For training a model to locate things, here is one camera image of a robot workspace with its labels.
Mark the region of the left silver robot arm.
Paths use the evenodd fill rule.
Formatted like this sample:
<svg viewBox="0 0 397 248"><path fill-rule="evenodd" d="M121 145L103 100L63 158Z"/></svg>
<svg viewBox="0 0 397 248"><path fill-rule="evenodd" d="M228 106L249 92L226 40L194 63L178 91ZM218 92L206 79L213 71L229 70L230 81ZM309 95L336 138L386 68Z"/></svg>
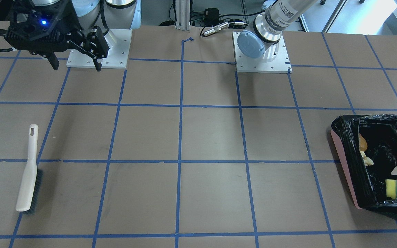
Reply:
<svg viewBox="0 0 397 248"><path fill-rule="evenodd" d="M276 0L238 35L238 48L249 58L261 58L280 41L282 32L315 3L315 0Z"/></svg>

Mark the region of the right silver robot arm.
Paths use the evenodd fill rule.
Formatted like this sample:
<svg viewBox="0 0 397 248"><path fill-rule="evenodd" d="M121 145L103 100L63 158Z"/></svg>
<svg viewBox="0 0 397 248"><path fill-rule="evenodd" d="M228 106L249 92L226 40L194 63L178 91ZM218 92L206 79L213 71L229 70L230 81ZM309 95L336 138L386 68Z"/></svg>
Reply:
<svg viewBox="0 0 397 248"><path fill-rule="evenodd" d="M140 0L16 0L5 40L59 68L126 69L131 35L141 25Z"/></svg>

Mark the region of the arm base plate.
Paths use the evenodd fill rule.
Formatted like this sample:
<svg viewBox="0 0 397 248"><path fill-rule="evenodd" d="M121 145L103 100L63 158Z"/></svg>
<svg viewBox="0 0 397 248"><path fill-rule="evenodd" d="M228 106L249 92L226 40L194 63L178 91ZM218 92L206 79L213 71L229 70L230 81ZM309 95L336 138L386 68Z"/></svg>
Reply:
<svg viewBox="0 0 397 248"><path fill-rule="evenodd" d="M233 32L237 72L292 73L283 37L276 44L266 44L250 31Z"/></svg>
<svg viewBox="0 0 397 248"><path fill-rule="evenodd" d="M132 33L128 29L109 29L104 34L95 26L87 33L84 43L71 49L66 66L94 69L93 58L102 57L101 69L126 69Z"/></svg>

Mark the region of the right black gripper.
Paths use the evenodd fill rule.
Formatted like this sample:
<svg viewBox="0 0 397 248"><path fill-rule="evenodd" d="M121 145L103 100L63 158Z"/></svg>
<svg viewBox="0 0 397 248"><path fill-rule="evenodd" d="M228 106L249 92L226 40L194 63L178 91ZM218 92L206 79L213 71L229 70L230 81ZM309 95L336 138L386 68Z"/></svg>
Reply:
<svg viewBox="0 0 397 248"><path fill-rule="evenodd" d="M53 0L37 5L33 0L14 1L5 40L15 49L45 55L54 70L60 62L55 52L64 52L84 43L86 33L71 0ZM93 58L97 72L103 58Z"/></svg>

